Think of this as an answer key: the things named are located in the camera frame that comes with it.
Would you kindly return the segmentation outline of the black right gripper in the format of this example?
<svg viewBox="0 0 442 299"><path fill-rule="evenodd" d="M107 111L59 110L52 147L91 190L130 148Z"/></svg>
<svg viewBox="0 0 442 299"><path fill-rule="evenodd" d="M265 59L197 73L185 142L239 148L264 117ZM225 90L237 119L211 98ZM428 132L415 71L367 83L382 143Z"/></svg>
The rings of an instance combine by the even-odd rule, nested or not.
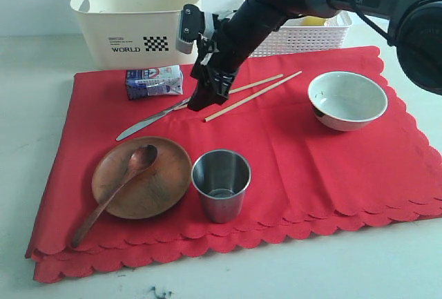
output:
<svg viewBox="0 0 442 299"><path fill-rule="evenodd" d="M199 79L188 101L187 108L200 111L211 104L223 104L229 98L235 74L249 56L249 50L235 43L224 32L216 32L212 38L199 37L198 56L191 69L191 76ZM221 73L215 75L215 88L209 78L202 78L211 68Z"/></svg>

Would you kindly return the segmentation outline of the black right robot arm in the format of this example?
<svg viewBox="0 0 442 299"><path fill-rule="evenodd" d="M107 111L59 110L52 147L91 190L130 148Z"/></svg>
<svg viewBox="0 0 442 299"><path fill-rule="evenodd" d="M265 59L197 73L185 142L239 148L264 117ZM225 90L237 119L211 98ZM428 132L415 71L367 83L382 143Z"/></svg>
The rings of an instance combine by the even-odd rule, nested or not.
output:
<svg viewBox="0 0 442 299"><path fill-rule="evenodd" d="M396 48L405 75L419 88L441 93L441 0L244 0L227 16L183 7L180 39L198 48L191 71L198 83L187 106L199 111L223 104L242 63L286 21L340 11L356 13L369 26L374 17L388 20L379 34Z"/></svg>

